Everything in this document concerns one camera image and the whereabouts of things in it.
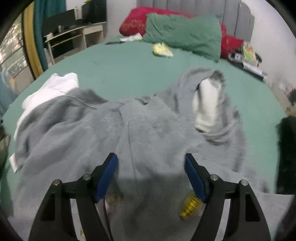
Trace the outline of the grey sweatshirt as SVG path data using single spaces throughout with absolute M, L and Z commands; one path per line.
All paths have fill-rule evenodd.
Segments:
M 248 180 L 271 231 L 293 200 L 265 193 L 248 166 L 240 115 L 217 70 L 189 69 L 167 90 L 143 98 L 108 101 L 74 88 L 25 111 L 15 137 L 20 181 L 9 221 L 25 240 L 50 184 L 91 173 L 111 152 L 118 156 L 108 190 L 115 240 L 191 238 L 200 218 L 180 218 L 192 191 L 186 153 L 226 181 Z

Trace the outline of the white garment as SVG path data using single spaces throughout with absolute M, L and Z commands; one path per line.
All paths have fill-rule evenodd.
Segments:
M 84 109 L 67 94 L 77 86 L 77 74 L 53 74 L 23 101 L 14 135 L 16 149 L 9 158 L 13 172 L 22 168 L 34 174 L 57 170 L 55 164 L 74 150 Z

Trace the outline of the stack of books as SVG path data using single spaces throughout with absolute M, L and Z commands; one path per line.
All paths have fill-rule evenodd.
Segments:
M 261 82 L 267 78 L 267 73 L 259 68 L 262 58 L 249 42 L 244 42 L 238 49 L 230 52 L 228 61 Z

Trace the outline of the green bed sheet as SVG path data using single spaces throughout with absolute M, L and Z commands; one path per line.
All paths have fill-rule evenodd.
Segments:
M 251 181 L 255 194 L 268 218 L 287 210 L 290 196 L 275 194 L 278 137 L 275 126 L 284 113 L 269 87 L 251 75 L 221 60 L 174 50 L 173 58 L 155 57 L 150 44 L 99 44 L 51 67 L 31 84 L 4 116 L 9 133 L 16 128 L 22 113 L 21 103 L 54 73 L 75 72 L 80 86 L 91 88 L 108 99 L 151 95 L 167 88 L 189 67 L 221 70 L 231 103 L 241 114 L 246 134 L 246 160 L 243 176 Z

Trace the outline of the beige desk shelf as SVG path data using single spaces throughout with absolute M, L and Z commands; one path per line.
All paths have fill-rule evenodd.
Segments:
M 44 49 L 44 51 L 47 56 L 48 65 L 52 66 L 56 61 L 59 62 L 68 56 L 87 49 L 88 47 L 102 43 L 105 39 L 104 30 L 106 29 L 106 25 L 107 22 L 99 22 L 72 27 L 69 30 L 64 30 L 57 34 L 49 33 L 45 35 L 44 44 L 46 49 Z M 65 54 L 55 58 L 53 55 L 53 49 L 66 43 L 72 43 L 73 50 L 67 51 Z

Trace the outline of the green pillow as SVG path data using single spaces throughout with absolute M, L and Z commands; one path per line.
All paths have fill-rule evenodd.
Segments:
M 165 43 L 169 47 L 191 51 L 218 62 L 222 31 L 214 16 L 186 18 L 151 13 L 147 15 L 143 40 L 148 43 Z

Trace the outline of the yellow green small cloth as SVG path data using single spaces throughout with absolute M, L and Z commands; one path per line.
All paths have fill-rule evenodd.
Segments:
M 173 57 L 173 53 L 170 51 L 168 46 L 165 43 L 156 43 L 152 45 L 152 52 L 156 56 L 162 57 Z

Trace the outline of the black monitor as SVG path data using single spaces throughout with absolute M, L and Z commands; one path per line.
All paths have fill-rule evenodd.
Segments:
M 73 25 L 76 25 L 75 10 L 71 9 L 49 18 L 44 18 L 42 24 L 42 33 L 45 36 L 49 33 L 57 32 L 58 26 L 62 26 L 66 29 Z

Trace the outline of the white papers near pillow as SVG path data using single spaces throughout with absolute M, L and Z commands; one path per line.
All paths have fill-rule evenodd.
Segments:
M 141 40 L 142 40 L 142 35 L 140 33 L 136 33 L 135 35 L 131 35 L 131 36 L 118 35 L 116 37 L 106 40 L 105 44 L 117 45 L 117 44 L 123 44 L 126 42 L 134 42 L 134 41 L 141 41 Z

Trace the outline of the teal yellow curtain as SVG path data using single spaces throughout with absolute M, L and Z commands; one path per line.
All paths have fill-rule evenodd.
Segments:
M 23 50 L 34 79 L 48 69 L 42 34 L 43 20 L 64 11 L 65 1 L 29 1 L 22 13 Z

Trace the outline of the grey padded headboard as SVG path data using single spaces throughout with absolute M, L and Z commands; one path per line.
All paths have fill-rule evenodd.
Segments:
M 137 6 L 178 11 L 189 15 L 213 15 L 227 30 L 227 35 L 251 41 L 254 16 L 247 4 L 238 0 L 137 1 Z

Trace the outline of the red pillow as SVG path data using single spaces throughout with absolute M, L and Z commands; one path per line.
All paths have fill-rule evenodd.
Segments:
M 183 16 L 185 18 L 191 19 L 195 16 L 189 15 L 187 13 L 170 11 L 167 9 L 150 8 L 146 6 L 139 6 L 130 11 L 129 15 L 125 18 L 123 23 L 119 28 L 120 34 L 123 36 L 131 36 L 140 33 L 142 36 L 145 34 L 147 15 L 148 14 L 159 14 L 159 15 L 176 15 Z M 229 53 L 234 53 L 238 50 L 244 43 L 244 40 L 238 39 L 236 37 L 227 35 L 227 28 L 220 22 L 222 40 L 221 40 L 221 58 L 228 59 Z

